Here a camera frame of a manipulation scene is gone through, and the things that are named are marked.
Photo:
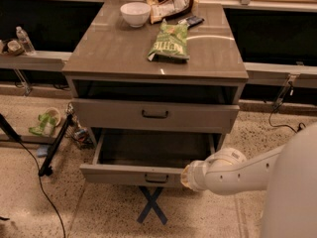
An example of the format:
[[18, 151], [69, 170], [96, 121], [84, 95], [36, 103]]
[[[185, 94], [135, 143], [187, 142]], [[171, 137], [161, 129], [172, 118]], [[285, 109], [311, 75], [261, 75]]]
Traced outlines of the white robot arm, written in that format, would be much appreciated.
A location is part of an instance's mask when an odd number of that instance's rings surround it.
[[317, 124], [249, 160], [225, 148], [194, 161], [183, 170], [181, 183], [220, 195], [264, 190], [261, 238], [317, 238]]

